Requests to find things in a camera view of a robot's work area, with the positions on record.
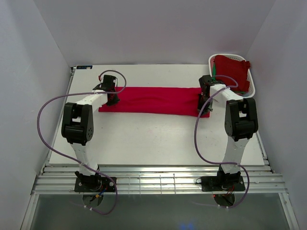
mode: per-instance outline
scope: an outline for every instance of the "black mounting plate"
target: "black mounting plate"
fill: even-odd
[[[117,183],[117,178],[116,177],[111,177],[113,179],[113,181],[115,183]],[[115,186],[110,186],[110,180],[107,179],[106,177],[101,177],[100,178],[101,183],[102,183],[102,187],[105,189],[105,193],[109,192],[115,192]],[[77,193],[92,193],[94,192],[93,190],[89,189],[88,187],[84,186],[81,184],[81,181],[79,178],[76,179],[76,183],[75,183],[75,192]]]
[[[216,191],[227,191],[223,190],[221,186],[217,182],[216,176],[202,176],[201,182],[197,183],[201,184],[201,190],[203,192],[216,192]],[[243,177],[240,176],[239,183],[234,184],[234,191],[245,191],[245,185],[243,181]]]

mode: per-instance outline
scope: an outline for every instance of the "red fabric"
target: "red fabric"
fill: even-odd
[[[198,116],[199,93],[200,88],[126,87],[118,95],[120,102],[104,104],[98,111]]]
[[[238,82],[237,88],[232,88],[233,91],[248,92],[249,81],[248,69],[250,68],[249,61],[237,61],[227,58],[223,55],[217,55],[214,59],[216,75],[226,75],[232,77]],[[216,79],[222,80],[226,85],[234,85],[231,79],[216,77]]]

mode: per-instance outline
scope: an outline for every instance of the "white basket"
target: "white basket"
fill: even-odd
[[[210,76],[212,77],[212,66],[210,64],[210,61],[211,61],[211,58],[215,57],[216,55],[223,55],[225,57],[228,57],[230,59],[233,59],[233,60],[237,60],[237,61],[246,61],[244,58],[242,58],[241,56],[239,55],[236,55],[236,54],[213,54],[210,58],[209,58],[209,73],[210,73]],[[248,89],[248,92],[242,96],[244,98],[250,98],[250,97],[253,97],[255,95],[255,85],[254,85],[254,82],[253,82],[253,78],[251,77],[251,73],[250,73],[250,70],[248,69],[248,81],[249,81],[249,89]]]

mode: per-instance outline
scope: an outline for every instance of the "purple cable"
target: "purple cable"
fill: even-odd
[[[54,100],[56,100],[56,99],[58,99],[58,98],[69,97],[69,96],[77,96],[77,95],[87,95],[87,94],[105,94],[105,93],[106,93],[106,94],[118,94],[118,93],[121,93],[121,92],[126,88],[126,85],[127,85],[127,80],[126,80],[125,76],[124,76],[123,74],[121,74],[120,72],[116,71],[116,70],[106,70],[106,71],[103,71],[103,72],[101,73],[101,75],[103,75],[103,74],[106,73],[106,72],[114,72],[114,73],[117,73],[117,74],[119,74],[120,76],[123,77],[123,79],[124,79],[124,81],[125,81],[125,84],[124,84],[124,87],[123,87],[120,91],[118,91],[118,92],[80,92],[80,93],[71,93],[71,94],[65,94],[65,95],[61,95],[61,96],[54,97],[54,98],[50,99],[49,101],[47,101],[47,102],[40,108],[40,110],[39,110],[39,112],[38,112],[38,115],[37,115],[37,120],[36,120],[36,126],[37,126],[38,135],[39,135],[40,139],[42,140],[42,142],[44,143],[44,145],[46,145],[50,150],[54,151],[55,153],[57,153],[57,154],[59,154],[59,155],[61,155],[61,156],[63,156],[63,157],[69,158],[69,159],[71,159],[71,160],[73,160],[73,161],[75,161],[75,162],[81,164],[81,165],[84,166],[85,168],[87,168],[87,169],[89,169],[89,170],[91,170],[91,171],[93,171],[93,172],[95,172],[95,173],[97,173],[97,174],[99,174],[99,175],[102,175],[102,176],[106,177],[107,179],[109,179],[109,180],[114,184],[115,194],[116,194],[116,195],[115,195],[115,202],[114,202],[114,205],[112,206],[112,208],[111,208],[108,212],[101,212],[101,211],[99,211],[99,210],[97,210],[97,209],[92,208],[93,211],[95,211],[95,212],[97,212],[97,213],[100,213],[100,214],[102,214],[102,215],[107,215],[107,214],[111,213],[111,212],[114,210],[114,208],[115,208],[115,206],[116,206],[116,204],[117,204],[117,200],[118,200],[118,191],[117,191],[117,186],[116,186],[115,181],[114,181],[111,177],[109,177],[108,175],[106,175],[106,174],[104,174],[104,173],[102,173],[102,172],[99,172],[99,171],[97,171],[97,170],[95,170],[95,169],[92,169],[91,167],[89,167],[89,166],[83,164],[80,160],[78,160],[78,159],[76,159],[76,158],[73,158],[73,157],[71,157],[71,156],[68,156],[68,155],[66,155],[66,154],[64,154],[64,153],[62,153],[62,152],[60,152],[60,151],[57,151],[57,150],[54,149],[53,147],[51,147],[51,146],[45,141],[45,139],[43,138],[43,135],[42,135],[42,133],[41,133],[41,130],[40,130],[40,117],[41,117],[41,114],[42,114],[43,109],[44,109],[50,102],[52,102],[52,101],[54,101]]]
[[[229,87],[229,88],[238,87],[237,81],[236,81],[235,79],[231,78],[231,77],[228,77],[228,76],[225,76],[225,75],[215,75],[215,77],[225,77],[225,78],[229,78],[229,79],[233,80],[234,83],[235,83],[236,85],[230,85],[230,86],[227,86],[227,87]],[[235,164],[235,165],[238,165],[239,167],[241,167],[241,168],[244,170],[244,172],[246,173],[246,176],[247,176],[247,179],[248,179],[248,185],[247,185],[247,187],[246,187],[246,190],[245,190],[245,193],[244,193],[243,197],[242,197],[235,205],[232,205],[232,206],[230,206],[230,207],[228,207],[228,206],[221,206],[221,207],[223,207],[223,208],[233,208],[233,207],[237,207],[239,204],[241,204],[242,201],[245,199],[246,195],[248,194],[248,189],[249,189],[249,175],[248,175],[247,170],[245,169],[245,167],[243,167],[241,164],[239,164],[239,163],[237,163],[237,162],[213,162],[213,161],[209,161],[209,160],[205,159],[205,158],[201,155],[200,151],[198,150],[198,146],[197,146],[197,127],[198,127],[198,123],[199,123],[199,121],[200,121],[201,114],[202,114],[204,108],[206,107],[206,105],[213,99],[213,97],[215,97],[217,94],[219,94],[221,91],[223,91],[223,90],[225,90],[225,89],[226,89],[226,88],[222,88],[222,89],[218,90],[217,92],[215,92],[211,97],[208,98],[208,100],[207,100],[207,101],[205,102],[205,104],[202,106],[202,108],[201,108],[201,110],[200,110],[200,112],[199,112],[199,114],[198,114],[198,116],[197,116],[197,120],[196,120],[196,124],[195,124],[195,129],[194,129],[194,145],[195,145],[195,150],[196,150],[197,154],[199,155],[199,157],[200,157],[203,161],[205,161],[205,162],[207,162],[207,163],[209,163],[209,164],[218,164],[218,165],[220,165],[220,164]]]

